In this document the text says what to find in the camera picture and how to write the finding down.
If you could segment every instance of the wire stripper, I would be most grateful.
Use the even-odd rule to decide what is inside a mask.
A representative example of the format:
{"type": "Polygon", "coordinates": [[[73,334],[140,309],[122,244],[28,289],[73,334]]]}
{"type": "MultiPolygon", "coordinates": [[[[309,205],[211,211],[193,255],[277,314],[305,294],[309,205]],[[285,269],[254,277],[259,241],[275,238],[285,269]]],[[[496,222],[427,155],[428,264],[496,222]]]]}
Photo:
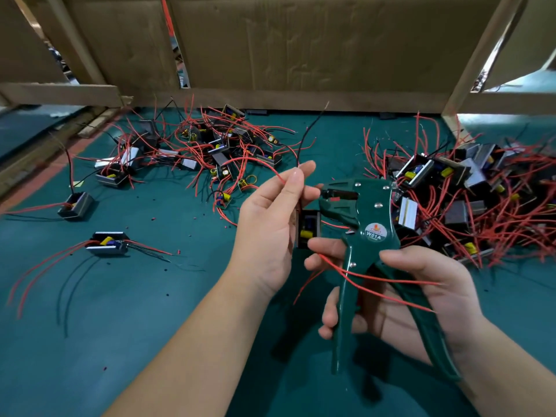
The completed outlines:
{"type": "MultiPolygon", "coordinates": [[[[390,211],[392,190],[395,184],[389,180],[350,178],[335,180],[321,189],[319,208],[322,215],[342,222],[354,229],[354,233],[342,237],[347,246],[343,269],[355,273],[369,271],[370,275],[390,280],[410,280],[412,275],[386,266],[379,252],[400,248],[400,240],[394,231],[390,211]]],[[[363,278],[349,276],[362,285],[363,278]]],[[[431,308],[422,289],[414,284],[392,283],[400,297],[412,303],[431,308]]],[[[356,312],[358,289],[347,280],[340,285],[337,304],[338,324],[332,338],[332,373],[343,371],[351,340],[351,322],[356,312]]],[[[430,361],[440,373],[451,381],[461,379],[453,363],[444,339],[444,333],[434,313],[409,307],[419,329],[430,361]]]]}

